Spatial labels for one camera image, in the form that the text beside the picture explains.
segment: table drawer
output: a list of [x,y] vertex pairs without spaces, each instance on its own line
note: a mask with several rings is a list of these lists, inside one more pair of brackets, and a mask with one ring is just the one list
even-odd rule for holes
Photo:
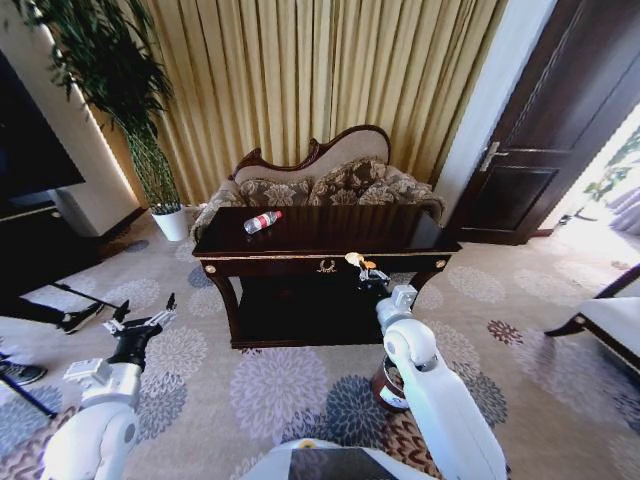
[[[386,273],[441,271],[451,255],[373,255],[367,260],[376,263]],[[331,275],[356,273],[355,267],[342,256],[272,256],[238,260],[203,259],[202,266],[208,275],[262,276],[262,275]]]

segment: small yellow object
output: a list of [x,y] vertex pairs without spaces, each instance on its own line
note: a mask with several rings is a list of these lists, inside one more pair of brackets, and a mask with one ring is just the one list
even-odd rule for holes
[[298,445],[298,448],[316,448],[316,443],[313,440],[305,438],[303,441],[300,442],[300,444]]

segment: white wall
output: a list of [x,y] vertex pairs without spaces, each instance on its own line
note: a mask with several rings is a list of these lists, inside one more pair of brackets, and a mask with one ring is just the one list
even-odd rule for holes
[[556,0],[509,0],[467,105],[435,193],[447,202],[448,222]]
[[138,207],[98,125],[75,88],[70,101],[50,82],[52,39],[44,28],[29,30],[15,7],[0,2],[0,49],[49,122],[86,183],[57,189],[52,195],[65,219],[84,236],[99,236]]

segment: potted plant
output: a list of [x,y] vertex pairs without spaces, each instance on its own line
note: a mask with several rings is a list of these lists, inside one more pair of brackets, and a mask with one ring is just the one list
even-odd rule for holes
[[[154,119],[172,94],[151,52],[153,25],[140,0],[14,0],[28,25],[46,25],[55,45],[52,81],[107,113],[129,144],[154,219],[169,240],[187,235],[184,209]],[[125,14],[120,5],[126,5]]]

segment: plastic bottle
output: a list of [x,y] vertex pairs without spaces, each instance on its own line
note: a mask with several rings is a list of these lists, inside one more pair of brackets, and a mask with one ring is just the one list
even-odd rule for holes
[[279,218],[282,218],[282,212],[280,210],[276,212],[265,212],[262,215],[250,218],[244,222],[244,229],[249,234],[256,233],[258,230],[273,225]]

